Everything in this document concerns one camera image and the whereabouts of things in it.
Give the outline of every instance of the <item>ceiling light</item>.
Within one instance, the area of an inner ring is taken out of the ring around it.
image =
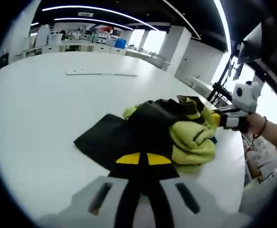
[[[231,38],[230,38],[230,33],[229,33],[229,28],[228,28],[228,23],[227,19],[223,10],[223,7],[221,5],[220,0],[213,0],[214,4],[219,12],[219,15],[221,17],[221,21],[223,24],[224,32],[225,32],[225,37],[226,37],[226,43],[227,43],[227,50],[228,52],[231,53]]]
[[[129,16],[127,14],[123,14],[123,13],[120,13],[120,12],[117,12],[117,11],[113,11],[113,10],[110,10],[110,9],[104,9],[104,8],[99,8],[99,7],[93,7],[93,6],[55,6],[55,7],[50,7],[50,8],[45,8],[45,9],[42,9],[42,11],[49,11],[49,10],[56,10],[56,9],[66,9],[66,8],[84,8],[84,9],[92,9],[92,10],[102,10],[102,11],[106,11],[106,12],[110,12],[110,13],[115,13],[115,14],[118,14],[118,15],[121,15],[121,16],[124,16],[124,17],[127,17],[127,18],[130,18],[132,20],[136,20],[156,31],[159,31],[157,28],[153,27],[152,25],[149,25],[137,18],[134,18],[132,16]]]
[[[88,18],[56,18],[54,20],[89,20],[89,21],[97,21],[97,22],[112,24],[112,25],[116,25],[116,26],[120,26],[120,27],[123,27],[123,28],[126,28],[126,29],[133,30],[133,28],[130,28],[130,27],[127,27],[127,26],[124,26],[124,25],[119,25],[119,24],[116,24],[116,23],[113,23],[113,22],[108,22],[108,21],[105,21],[105,20],[88,19]]]
[[[194,29],[194,27],[189,23],[189,21],[183,16],[183,14],[178,11],[173,5],[170,4],[170,2],[168,2],[167,0],[162,0],[164,3],[166,3],[171,9],[173,9],[178,15],[180,15],[180,17],[187,23],[187,25],[189,25],[189,27],[192,29],[192,31],[196,34],[197,36],[197,40],[201,40],[200,35],[196,32],[196,30]]]

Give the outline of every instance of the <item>bracelet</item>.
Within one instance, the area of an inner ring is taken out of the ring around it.
[[[252,136],[253,139],[257,139],[257,138],[259,138],[259,137],[263,134],[263,132],[264,132],[264,130],[265,130],[265,128],[266,128],[266,125],[267,125],[267,118],[266,118],[266,116],[264,116],[264,118],[265,118],[265,123],[264,123],[264,125],[263,125],[261,131],[260,131],[257,135],[254,134],[254,135]]]

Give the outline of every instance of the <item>ceiling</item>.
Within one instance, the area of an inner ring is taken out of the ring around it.
[[[201,35],[201,42],[226,50],[225,33],[214,0],[169,0]],[[259,22],[258,15],[248,0],[221,0],[229,24],[232,40],[244,38]],[[55,9],[42,11],[44,8],[63,5],[83,5],[105,8],[135,17],[144,22],[165,22],[186,27],[198,38],[185,20],[163,0],[42,0],[33,22],[53,24],[55,18],[79,17],[78,12],[94,13],[92,19],[110,21],[121,25],[137,23],[127,17],[94,9]],[[130,25],[133,29],[147,29],[148,26]],[[169,30],[167,26],[156,26],[159,30]]]

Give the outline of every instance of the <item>yellow-green fabric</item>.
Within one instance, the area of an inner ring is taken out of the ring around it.
[[[178,171],[197,172],[201,165],[214,159],[214,137],[216,124],[211,111],[198,97],[177,96],[180,105],[185,105],[188,121],[179,121],[170,126],[169,133],[174,142],[172,161]],[[127,120],[138,108],[136,105],[125,110]]]

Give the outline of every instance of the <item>blue bin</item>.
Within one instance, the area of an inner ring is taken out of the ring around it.
[[[127,42],[127,41],[126,41],[125,39],[116,39],[115,47],[116,47],[116,48],[125,49],[126,42]]]

